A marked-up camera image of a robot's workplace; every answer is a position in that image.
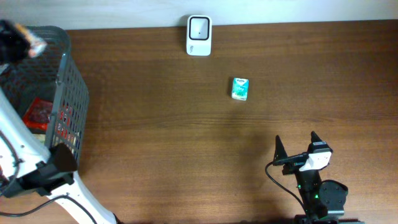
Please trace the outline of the red snack bag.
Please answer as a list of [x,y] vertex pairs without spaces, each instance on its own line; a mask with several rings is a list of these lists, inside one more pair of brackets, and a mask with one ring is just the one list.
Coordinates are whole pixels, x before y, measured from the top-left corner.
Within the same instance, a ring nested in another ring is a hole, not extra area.
[[50,122],[53,103],[36,97],[22,117],[24,124],[30,129],[46,131]]

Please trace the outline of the teal tissue pack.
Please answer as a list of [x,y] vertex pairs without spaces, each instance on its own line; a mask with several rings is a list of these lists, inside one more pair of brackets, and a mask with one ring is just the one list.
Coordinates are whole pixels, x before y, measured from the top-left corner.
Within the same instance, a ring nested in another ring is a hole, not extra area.
[[245,78],[233,78],[231,97],[235,100],[246,101],[248,98],[249,80]]

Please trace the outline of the orange tissue pack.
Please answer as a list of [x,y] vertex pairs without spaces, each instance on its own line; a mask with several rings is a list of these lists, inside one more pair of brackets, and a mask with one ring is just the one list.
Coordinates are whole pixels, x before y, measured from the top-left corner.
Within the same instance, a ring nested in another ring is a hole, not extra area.
[[14,27],[18,32],[22,34],[23,38],[28,42],[29,47],[27,53],[30,58],[38,57],[41,53],[44,52],[47,46],[47,43],[46,41],[44,41],[44,39],[39,37],[37,34],[34,34],[30,29],[19,23],[15,23]]

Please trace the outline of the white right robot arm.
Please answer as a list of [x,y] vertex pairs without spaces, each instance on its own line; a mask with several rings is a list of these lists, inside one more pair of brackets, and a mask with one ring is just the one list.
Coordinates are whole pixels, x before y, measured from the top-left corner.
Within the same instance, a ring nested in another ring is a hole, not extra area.
[[[310,133],[308,149],[288,156],[280,136],[275,137],[273,161],[265,167],[265,173],[273,183],[291,194],[302,207],[304,214],[296,215],[294,223],[360,223],[355,219],[342,219],[348,188],[335,180],[322,180],[320,171],[330,164],[332,148],[316,132]],[[278,183],[268,172],[270,166],[282,166],[283,175],[294,175],[299,196]]]

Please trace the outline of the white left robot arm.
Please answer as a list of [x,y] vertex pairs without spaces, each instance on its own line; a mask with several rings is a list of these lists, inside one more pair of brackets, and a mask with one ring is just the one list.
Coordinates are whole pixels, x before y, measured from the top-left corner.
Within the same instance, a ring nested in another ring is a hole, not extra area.
[[78,173],[90,96],[67,32],[1,21],[1,195],[35,192],[78,223],[117,223]]

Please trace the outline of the grey plastic basket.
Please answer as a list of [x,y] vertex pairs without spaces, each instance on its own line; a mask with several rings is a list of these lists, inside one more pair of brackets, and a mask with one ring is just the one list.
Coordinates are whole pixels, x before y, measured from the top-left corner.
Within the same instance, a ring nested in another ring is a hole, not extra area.
[[11,65],[1,75],[1,109],[22,117],[35,99],[52,103],[45,146],[65,143],[80,159],[90,102],[88,87],[71,55],[67,32],[55,26],[31,27],[47,46],[36,58]]

